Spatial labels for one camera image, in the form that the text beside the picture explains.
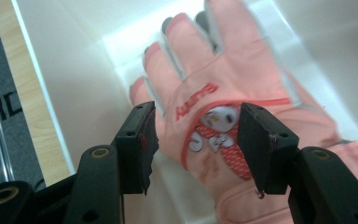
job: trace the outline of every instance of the screw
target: screw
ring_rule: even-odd
[[[20,190],[17,187],[10,186],[0,189],[0,204],[7,203],[19,194]]]
[[[262,190],[261,192],[258,191],[258,190],[255,190],[255,194],[257,195],[257,198],[260,199],[260,200],[264,199],[264,196],[266,196],[265,193],[266,192],[264,190]]]
[[[94,159],[99,159],[107,156],[109,154],[109,149],[107,148],[97,148],[91,152],[91,157]]]
[[[323,160],[330,160],[331,159],[331,156],[324,152],[324,151],[321,151],[320,149],[313,149],[310,151],[313,155],[319,157],[320,159],[323,159]]]

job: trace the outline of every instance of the white container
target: white container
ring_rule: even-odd
[[[281,63],[358,141],[358,1],[245,1]],[[194,17],[202,0],[13,0],[34,67],[74,172],[109,144],[131,110],[130,84],[165,18]],[[147,197],[126,196],[128,223],[215,223],[213,201],[158,153]]]

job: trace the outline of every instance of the pink fabric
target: pink fabric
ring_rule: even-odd
[[[330,147],[340,140],[335,122],[275,63],[259,36],[252,15],[239,0],[208,0],[207,13],[217,35],[206,38],[186,14],[166,30],[168,52],[154,43],[145,55],[148,79],[131,88],[138,105],[158,100],[160,149],[182,163],[216,202],[221,223],[290,223],[286,196],[259,200],[255,184],[237,146],[238,106],[264,106],[300,137],[300,148]],[[214,52],[212,42],[223,51]],[[286,86],[282,78],[291,85]],[[146,80],[153,90],[150,97]],[[300,102],[292,104],[292,99]],[[331,147],[358,177],[358,146]]]

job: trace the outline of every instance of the wooden surface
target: wooden surface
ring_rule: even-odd
[[[46,184],[69,176],[30,53],[10,0],[0,0],[0,36]]]

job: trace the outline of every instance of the printed logo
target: printed logo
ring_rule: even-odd
[[[218,86],[208,83],[206,86],[204,86],[201,90],[197,91],[193,95],[190,96],[190,98],[181,106],[176,107],[176,121],[184,117],[188,112],[190,112],[190,109],[203,97],[217,91],[219,89]]]

